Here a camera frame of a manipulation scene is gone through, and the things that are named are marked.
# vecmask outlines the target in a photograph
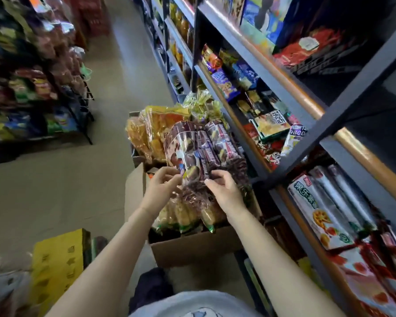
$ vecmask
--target blue snack package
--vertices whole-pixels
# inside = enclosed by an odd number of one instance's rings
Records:
[[[240,91],[238,91],[237,88],[235,88],[233,84],[229,81],[226,73],[223,71],[222,68],[211,74],[211,77],[220,88],[220,90],[223,92],[223,95],[228,102],[232,100],[235,96],[240,94]]]
[[[238,62],[234,63],[232,68],[238,82],[245,90],[257,87],[257,81],[260,77],[243,59],[239,59]]]

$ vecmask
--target cardboard box flap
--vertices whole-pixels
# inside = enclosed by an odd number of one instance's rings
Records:
[[[127,176],[125,184],[125,221],[139,207],[145,191],[144,164],[140,164]]]

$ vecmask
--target right hand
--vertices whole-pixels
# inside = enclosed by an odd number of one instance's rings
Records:
[[[232,175],[226,170],[213,170],[211,174],[219,178],[215,180],[207,179],[204,183],[214,194],[227,217],[246,210],[242,194],[236,186]]]

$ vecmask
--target aisle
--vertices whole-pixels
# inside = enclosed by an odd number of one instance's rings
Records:
[[[91,41],[86,66],[96,121],[93,146],[77,144],[0,164],[0,253],[17,258],[35,242],[85,228],[112,238],[124,222],[125,181],[133,170],[125,124],[129,111],[173,105],[131,0],[106,0],[113,34]],[[121,316],[142,272],[155,266],[145,246],[125,294]],[[207,265],[170,270],[175,291],[216,289],[252,305],[233,254]]]

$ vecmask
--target display rack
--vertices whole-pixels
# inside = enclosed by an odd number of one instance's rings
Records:
[[[353,133],[347,123],[351,113],[366,103],[364,100],[367,99],[368,93],[378,87],[396,69],[396,30],[357,76],[340,89],[341,93],[338,96],[331,101],[323,101],[302,80],[276,63],[271,55],[255,47],[241,32],[239,26],[213,5],[212,1],[196,0],[193,6],[187,0],[173,1],[194,27],[194,46],[191,52],[169,17],[169,0],[163,0],[162,19],[165,23],[165,31],[170,32],[183,57],[189,66],[193,67],[190,89],[196,91],[200,78],[214,99],[222,103],[222,110],[231,130],[258,173],[257,180],[253,182],[264,182],[267,191],[292,228],[335,302],[349,316],[363,316],[364,312],[360,304],[338,269],[328,259],[326,251],[286,191],[285,184],[288,180],[287,174],[310,150],[320,144],[372,204],[381,209],[392,226],[396,227],[396,173],[385,163],[385,160],[381,160],[373,150],[368,149],[361,142],[362,137],[358,133]],[[205,43],[201,40],[203,37],[201,27],[208,22],[309,129],[308,134],[286,158],[282,158],[282,162],[273,172],[243,128],[248,121],[244,120],[243,114],[236,106],[229,105],[224,99],[208,70],[201,63],[201,50]],[[165,33],[164,37],[168,48],[168,33]],[[170,51],[167,51],[166,55],[168,61],[176,62]],[[179,66],[174,67],[178,76],[182,74]]]

